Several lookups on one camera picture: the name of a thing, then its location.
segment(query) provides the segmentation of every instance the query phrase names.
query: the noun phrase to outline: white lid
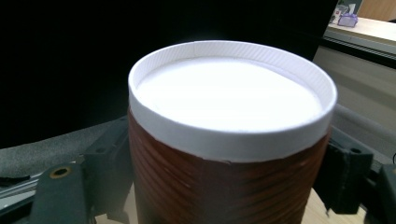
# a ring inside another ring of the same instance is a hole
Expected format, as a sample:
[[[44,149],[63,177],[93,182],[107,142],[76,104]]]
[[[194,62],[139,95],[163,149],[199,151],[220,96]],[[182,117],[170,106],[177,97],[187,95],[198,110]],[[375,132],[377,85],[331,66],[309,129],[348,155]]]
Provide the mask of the white lid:
[[[251,130],[231,126],[225,130],[161,113],[139,92],[139,85],[155,70],[202,58],[233,58],[261,64],[313,92],[320,109],[311,118],[289,126]],[[156,50],[134,65],[128,82],[131,112],[148,133],[170,147],[216,161],[269,161],[312,147],[328,131],[337,98],[329,76],[308,60],[285,50],[237,41],[197,41]]]

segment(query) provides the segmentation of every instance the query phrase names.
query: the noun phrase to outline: gray surface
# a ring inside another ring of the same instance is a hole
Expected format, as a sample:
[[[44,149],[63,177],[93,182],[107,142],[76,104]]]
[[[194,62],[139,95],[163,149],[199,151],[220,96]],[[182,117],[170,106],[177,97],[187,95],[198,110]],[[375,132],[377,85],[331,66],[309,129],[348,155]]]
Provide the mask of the gray surface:
[[[66,133],[43,141],[0,150],[0,176],[20,177],[41,173],[56,164],[73,161],[113,121]]]
[[[393,163],[396,153],[396,133],[354,111],[337,105],[332,126],[371,149],[376,165]]]

